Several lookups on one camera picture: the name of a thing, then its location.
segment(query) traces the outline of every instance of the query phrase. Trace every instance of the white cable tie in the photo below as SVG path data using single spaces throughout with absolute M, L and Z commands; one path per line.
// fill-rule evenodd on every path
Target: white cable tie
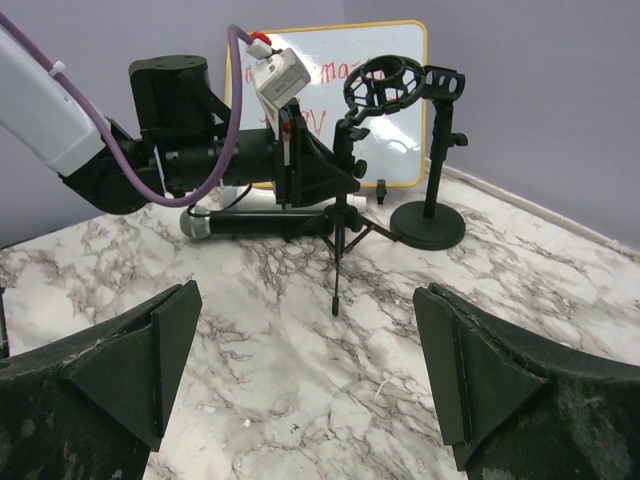
M 67 68 L 67 66 L 64 63 L 62 63 L 60 60 L 58 60 L 56 63 L 53 64 L 53 67 L 49 72 L 49 76 L 51 78 L 54 78 L 57 74 L 62 73 L 65 68 Z

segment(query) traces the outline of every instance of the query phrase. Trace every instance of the white baseboard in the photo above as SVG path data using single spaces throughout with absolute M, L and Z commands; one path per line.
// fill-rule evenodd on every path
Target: white baseboard
M 608 247 L 621 255 L 629 257 L 634 261 L 640 261 L 640 251 L 635 250 L 631 247 L 621 244 L 617 240 L 613 240 L 601 233 L 592 230 L 589 227 L 586 227 L 570 218 L 567 218 L 559 213 L 549 210 L 537 203 L 531 202 L 525 198 L 519 197 L 518 195 L 507 192 L 506 190 L 496 187 L 495 185 L 490 184 L 478 177 L 475 177 L 469 173 L 465 173 L 456 168 L 448 167 L 446 165 L 443 166 L 442 173 L 451 178 L 455 178 L 461 180 L 465 183 L 468 183 L 475 188 L 482 190 L 490 195 L 493 195 L 500 200 L 508 202 L 522 210 L 529 212 L 537 217 L 540 217 L 558 227 L 564 228 L 576 235 L 580 235 L 581 237 L 586 238 L 587 240 L 591 240 L 599 245 L 603 245 Z

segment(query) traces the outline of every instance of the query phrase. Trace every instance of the gray wall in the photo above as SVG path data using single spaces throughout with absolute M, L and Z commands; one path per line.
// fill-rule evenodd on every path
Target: gray wall
M 350 23 L 403 18 L 467 75 L 450 166 L 640 247 L 638 0 L 345 0 Z
M 222 94 L 229 22 L 251 30 L 420 19 L 430 62 L 468 76 L 455 126 L 471 144 L 449 165 L 640 247 L 637 0 L 158 3 L 2 0 L 2 10 L 132 133 L 126 72 L 135 59 L 204 55 Z M 0 146 L 0 244 L 96 214 L 4 130 Z
M 246 30 L 343 22 L 342 0 L 2 0 L 27 32 L 105 114 L 131 134 L 137 121 L 127 69 L 137 59 L 195 53 L 209 60 L 211 85 L 224 93 L 226 26 Z M 97 215 L 57 176 L 0 128 L 0 245 Z

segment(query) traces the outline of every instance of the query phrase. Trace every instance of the red cap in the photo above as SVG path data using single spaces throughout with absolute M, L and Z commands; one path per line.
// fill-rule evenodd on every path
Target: red cap
M 264 43 L 266 43 L 267 45 L 271 46 L 271 39 L 269 37 L 267 37 L 264 33 L 262 32 L 253 32 L 251 34 L 251 36 L 257 40 L 262 40 Z

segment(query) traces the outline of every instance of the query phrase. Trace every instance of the marble countertop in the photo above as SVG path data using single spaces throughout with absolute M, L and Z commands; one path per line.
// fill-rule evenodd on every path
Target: marble countertop
M 370 218 L 424 190 L 392 191 Z M 341 315 L 321 241 L 192 242 L 179 213 L 104 216 L 0 252 L 12 354 L 195 279 L 204 307 L 145 480 L 462 479 L 442 445 L 413 318 L 435 281 L 573 348 L 640 365 L 640 262 L 444 179 L 468 233 L 445 252 L 371 234 L 343 262 Z

